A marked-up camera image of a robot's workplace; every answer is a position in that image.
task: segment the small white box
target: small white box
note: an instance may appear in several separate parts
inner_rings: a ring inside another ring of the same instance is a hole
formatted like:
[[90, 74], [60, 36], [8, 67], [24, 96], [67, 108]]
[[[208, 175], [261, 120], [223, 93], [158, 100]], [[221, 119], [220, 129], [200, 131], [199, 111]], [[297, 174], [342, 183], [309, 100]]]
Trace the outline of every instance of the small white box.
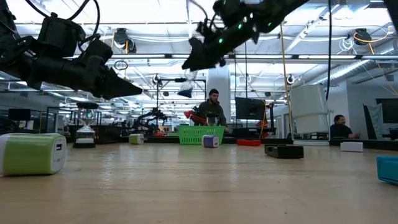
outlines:
[[342, 142], [340, 144], [342, 152], [363, 152], [362, 142]]

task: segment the green plastic basket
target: green plastic basket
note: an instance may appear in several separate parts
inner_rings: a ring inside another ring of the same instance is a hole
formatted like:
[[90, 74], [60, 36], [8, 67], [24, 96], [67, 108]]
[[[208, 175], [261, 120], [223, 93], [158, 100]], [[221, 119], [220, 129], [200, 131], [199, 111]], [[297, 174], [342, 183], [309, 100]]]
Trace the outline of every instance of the green plastic basket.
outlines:
[[220, 139], [220, 145], [223, 143], [224, 136], [223, 126], [185, 126], [178, 127], [178, 135], [180, 137], [180, 144], [184, 145], [200, 145], [201, 138], [204, 135], [215, 135]]

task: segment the blue container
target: blue container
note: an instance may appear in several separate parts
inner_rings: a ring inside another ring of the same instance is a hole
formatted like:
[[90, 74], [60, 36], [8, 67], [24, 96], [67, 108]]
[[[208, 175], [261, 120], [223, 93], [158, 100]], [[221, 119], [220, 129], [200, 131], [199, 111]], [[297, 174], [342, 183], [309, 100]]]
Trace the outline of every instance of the blue container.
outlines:
[[379, 180], [398, 185], [398, 156], [377, 156], [376, 162]]

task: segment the man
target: man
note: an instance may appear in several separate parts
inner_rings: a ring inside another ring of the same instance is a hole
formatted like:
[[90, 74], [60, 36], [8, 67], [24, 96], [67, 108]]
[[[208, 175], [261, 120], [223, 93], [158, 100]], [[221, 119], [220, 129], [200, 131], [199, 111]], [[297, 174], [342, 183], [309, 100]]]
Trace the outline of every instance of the man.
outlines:
[[202, 118], [206, 118], [206, 114], [216, 114], [218, 115], [218, 124], [226, 126], [224, 111], [218, 102], [218, 91], [216, 89], [210, 90], [209, 98], [200, 104], [199, 114]]
[[353, 134], [351, 128], [346, 126], [346, 118], [343, 115], [336, 115], [334, 122], [330, 127], [331, 138], [359, 138], [359, 135]]

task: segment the green and white block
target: green and white block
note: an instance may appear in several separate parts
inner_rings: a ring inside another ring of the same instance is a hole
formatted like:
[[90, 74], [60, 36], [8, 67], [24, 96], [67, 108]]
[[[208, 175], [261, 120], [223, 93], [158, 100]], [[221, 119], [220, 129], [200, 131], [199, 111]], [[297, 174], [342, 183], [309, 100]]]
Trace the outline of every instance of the green and white block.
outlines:
[[144, 143], [144, 135], [143, 134], [130, 134], [129, 135], [129, 143], [130, 144], [143, 144]]
[[55, 174], [66, 156], [67, 140], [57, 133], [0, 136], [0, 175]]

